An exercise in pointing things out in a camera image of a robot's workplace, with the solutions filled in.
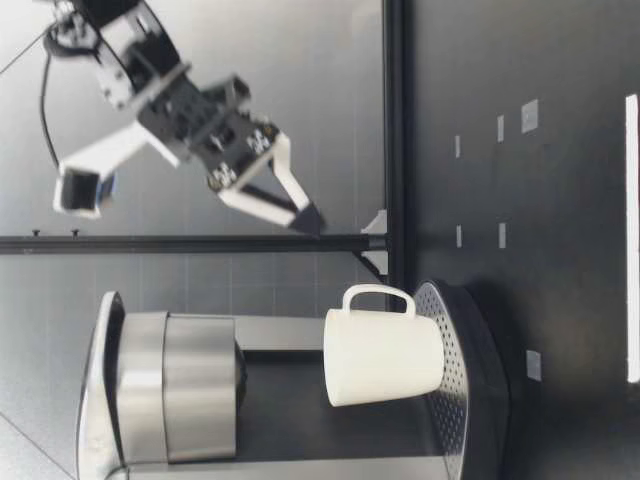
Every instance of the white strip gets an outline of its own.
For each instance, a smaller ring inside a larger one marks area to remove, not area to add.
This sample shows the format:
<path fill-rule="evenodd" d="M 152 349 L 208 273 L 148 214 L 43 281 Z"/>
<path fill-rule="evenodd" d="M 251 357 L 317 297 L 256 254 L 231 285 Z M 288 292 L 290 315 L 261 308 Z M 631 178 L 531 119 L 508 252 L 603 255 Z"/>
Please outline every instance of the white strip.
<path fill-rule="evenodd" d="M 507 224 L 501 223 L 498 226 L 498 247 L 500 250 L 507 248 Z"/>
<path fill-rule="evenodd" d="M 539 101 L 536 99 L 522 106 L 522 133 L 529 133 L 539 126 Z"/>
<path fill-rule="evenodd" d="M 456 247 L 462 248 L 462 225 L 456 227 Z"/>
<path fill-rule="evenodd" d="M 504 142 L 504 115 L 498 117 L 498 143 Z"/>
<path fill-rule="evenodd" d="M 627 111 L 627 335 L 628 380 L 640 382 L 640 196 L 638 96 L 626 101 Z"/>
<path fill-rule="evenodd" d="M 527 350 L 527 377 L 537 382 L 542 381 L 542 355 Z"/>

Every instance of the silver metal panel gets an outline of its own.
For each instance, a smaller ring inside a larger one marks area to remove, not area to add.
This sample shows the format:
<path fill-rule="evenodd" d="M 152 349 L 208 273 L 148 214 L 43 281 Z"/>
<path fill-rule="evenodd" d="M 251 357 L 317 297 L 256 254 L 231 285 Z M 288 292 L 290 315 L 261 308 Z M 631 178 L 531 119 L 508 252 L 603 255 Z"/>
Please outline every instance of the silver metal panel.
<path fill-rule="evenodd" d="M 235 455 L 233 320 L 169 316 L 164 360 L 164 414 L 170 462 Z"/>
<path fill-rule="evenodd" d="M 418 314 L 433 318 L 440 327 L 444 340 L 444 378 L 440 388 L 428 398 L 444 449 L 449 480 L 458 480 L 462 476 L 469 415 L 469 381 L 462 348 L 447 307 L 436 287 L 425 283 L 416 293 L 415 300 Z"/>
<path fill-rule="evenodd" d="M 117 405 L 128 465 L 166 462 L 163 354 L 166 313 L 127 315 L 118 355 Z"/>
<path fill-rule="evenodd" d="M 303 317 L 233 317 L 243 350 L 321 351 L 324 319 Z"/>
<path fill-rule="evenodd" d="M 124 480 L 124 477 L 110 480 Z M 133 468 L 130 480 L 446 480 L 442 457 L 375 458 Z"/>

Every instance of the black frame rail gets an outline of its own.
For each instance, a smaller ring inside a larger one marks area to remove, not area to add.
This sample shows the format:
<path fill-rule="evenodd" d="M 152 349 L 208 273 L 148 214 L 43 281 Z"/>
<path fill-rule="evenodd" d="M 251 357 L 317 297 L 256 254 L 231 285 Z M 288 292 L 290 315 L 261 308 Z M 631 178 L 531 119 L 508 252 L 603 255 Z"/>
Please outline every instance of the black frame rail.
<path fill-rule="evenodd" d="M 0 255 L 224 254 L 352 252 L 387 249 L 384 235 L 0 237 Z"/>

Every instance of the cable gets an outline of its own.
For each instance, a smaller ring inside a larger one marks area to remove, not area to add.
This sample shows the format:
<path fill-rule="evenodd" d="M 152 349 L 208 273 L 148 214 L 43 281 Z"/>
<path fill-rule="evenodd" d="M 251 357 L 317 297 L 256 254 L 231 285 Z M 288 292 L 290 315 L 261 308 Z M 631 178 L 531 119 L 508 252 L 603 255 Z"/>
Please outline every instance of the cable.
<path fill-rule="evenodd" d="M 44 133 L 44 139 L 51 155 L 51 160 L 56 167 L 56 170 L 60 167 L 58 161 L 58 155 L 56 149 L 51 141 L 51 135 L 49 134 L 49 125 L 47 124 L 47 112 L 45 110 L 46 98 L 47 98 L 47 86 L 49 85 L 49 71 L 51 70 L 51 54 L 47 53 L 47 59 L 44 64 L 44 73 L 42 75 L 42 88 L 40 90 L 40 123 L 42 124 L 42 133 Z"/>
<path fill-rule="evenodd" d="M 20 60 L 29 50 L 31 50 L 33 48 L 33 46 L 36 43 L 38 43 L 38 41 L 42 37 L 44 37 L 47 34 L 48 31 L 49 31 L 49 27 L 47 27 L 47 29 L 44 32 L 42 32 L 40 35 L 38 35 L 29 45 L 27 45 L 20 53 L 18 53 L 18 55 L 16 55 L 6 66 L 4 66 L 2 68 L 2 70 L 0 70 L 0 75 L 5 73 L 11 67 L 13 67 L 18 60 Z"/>

